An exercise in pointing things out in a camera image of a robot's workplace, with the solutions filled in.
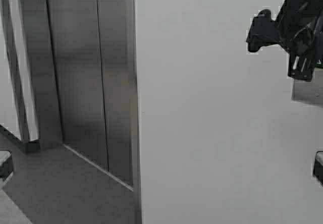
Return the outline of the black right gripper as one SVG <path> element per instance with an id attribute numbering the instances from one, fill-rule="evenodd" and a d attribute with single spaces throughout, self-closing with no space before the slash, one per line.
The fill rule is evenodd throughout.
<path id="1" fill-rule="evenodd" d="M 247 38 L 247 50 L 250 53 L 258 52 L 262 47 L 279 45 L 287 53 L 290 48 L 287 46 L 285 34 L 282 32 L 280 21 L 272 19 L 270 9 L 261 10 L 252 19 Z"/>

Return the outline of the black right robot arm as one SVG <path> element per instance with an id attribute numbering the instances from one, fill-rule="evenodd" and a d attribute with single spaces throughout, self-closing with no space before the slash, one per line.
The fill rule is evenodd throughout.
<path id="1" fill-rule="evenodd" d="M 279 45 L 289 55 L 288 77 L 312 81 L 322 67 L 322 0 L 284 0 L 275 19 L 269 9 L 261 10 L 251 22 L 247 50 Z"/>

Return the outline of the right robot base corner bracket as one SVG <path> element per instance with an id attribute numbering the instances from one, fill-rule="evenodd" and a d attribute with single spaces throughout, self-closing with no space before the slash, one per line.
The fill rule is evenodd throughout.
<path id="1" fill-rule="evenodd" d="M 316 177 L 316 179 L 322 185 L 323 184 L 323 179 L 322 179 L 322 151 L 318 151 L 315 154 L 312 174 L 313 174 L 314 177 Z"/>

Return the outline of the left robot base corner bracket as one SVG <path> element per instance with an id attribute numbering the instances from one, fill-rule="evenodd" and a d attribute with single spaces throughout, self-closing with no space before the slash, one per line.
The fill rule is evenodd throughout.
<path id="1" fill-rule="evenodd" d="M 12 153 L 1 150 L 1 181 L 5 181 L 14 172 Z"/>

